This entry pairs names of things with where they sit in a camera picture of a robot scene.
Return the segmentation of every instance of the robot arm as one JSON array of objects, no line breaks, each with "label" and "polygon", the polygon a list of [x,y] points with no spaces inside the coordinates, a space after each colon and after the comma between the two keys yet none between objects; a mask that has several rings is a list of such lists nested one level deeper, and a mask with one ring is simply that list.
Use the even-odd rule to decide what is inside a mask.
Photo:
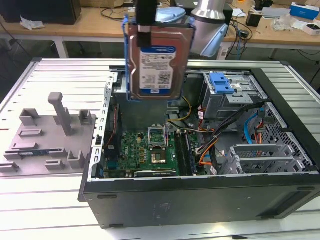
[{"label": "robot arm", "polygon": [[223,13],[224,0],[199,0],[191,17],[196,32],[191,52],[201,56],[212,57],[219,50],[228,26]]},{"label": "robot arm", "polygon": [[[212,57],[217,53],[222,40],[228,30],[223,13],[225,0],[199,0],[197,8],[191,13],[189,23],[195,27],[195,35],[191,52],[200,56]],[[169,8],[163,8],[168,15]],[[151,46],[151,28],[161,10],[157,12],[156,0],[136,1],[136,22],[138,30],[138,47]]]}]

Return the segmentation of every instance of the motherboard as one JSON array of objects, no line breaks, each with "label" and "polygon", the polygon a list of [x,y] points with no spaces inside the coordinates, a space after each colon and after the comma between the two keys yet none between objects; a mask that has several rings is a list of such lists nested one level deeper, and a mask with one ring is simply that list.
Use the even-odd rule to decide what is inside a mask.
[{"label": "motherboard", "polygon": [[[198,139],[195,133],[187,133],[190,153],[195,153]],[[179,156],[182,135],[176,132],[168,132],[163,135],[156,132],[150,135],[148,132],[124,132],[121,137],[120,157],[117,161],[107,161],[104,167],[105,178],[133,178],[148,177],[154,174],[166,176],[180,176],[187,172],[185,168],[191,168],[194,162],[193,154],[185,157],[191,165],[184,166],[183,156]]]}]

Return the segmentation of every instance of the hard drive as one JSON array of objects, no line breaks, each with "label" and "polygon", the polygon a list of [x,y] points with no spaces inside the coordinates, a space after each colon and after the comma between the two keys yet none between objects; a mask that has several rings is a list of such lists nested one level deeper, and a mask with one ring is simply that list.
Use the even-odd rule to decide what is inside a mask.
[{"label": "hard drive", "polygon": [[129,99],[176,100],[181,96],[195,34],[189,24],[151,26],[151,46],[137,46],[138,26],[128,27]]}]

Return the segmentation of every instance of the blue box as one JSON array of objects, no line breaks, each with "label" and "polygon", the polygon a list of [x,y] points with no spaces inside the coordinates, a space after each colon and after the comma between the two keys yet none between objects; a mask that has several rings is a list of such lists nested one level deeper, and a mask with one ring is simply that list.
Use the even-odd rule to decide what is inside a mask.
[{"label": "blue box", "polygon": [[293,2],[291,4],[290,9],[291,9],[291,12],[290,12],[291,16],[296,16],[296,17],[310,19],[310,20],[315,19],[318,16],[320,11],[319,7],[309,6],[309,5],[300,6],[296,2]]}]

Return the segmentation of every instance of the gray peg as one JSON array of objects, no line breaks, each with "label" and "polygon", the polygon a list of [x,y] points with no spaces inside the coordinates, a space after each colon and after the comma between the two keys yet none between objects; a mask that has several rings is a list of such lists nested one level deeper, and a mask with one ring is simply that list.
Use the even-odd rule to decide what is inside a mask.
[{"label": "gray peg", "polygon": [[62,104],[62,98],[64,96],[61,92],[51,92],[48,97],[48,102],[53,105],[54,110],[56,112],[57,117],[61,123],[64,134],[66,136],[70,136],[72,132],[72,128],[70,125],[70,121],[68,120],[68,116],[65,112],[65,108]]}]

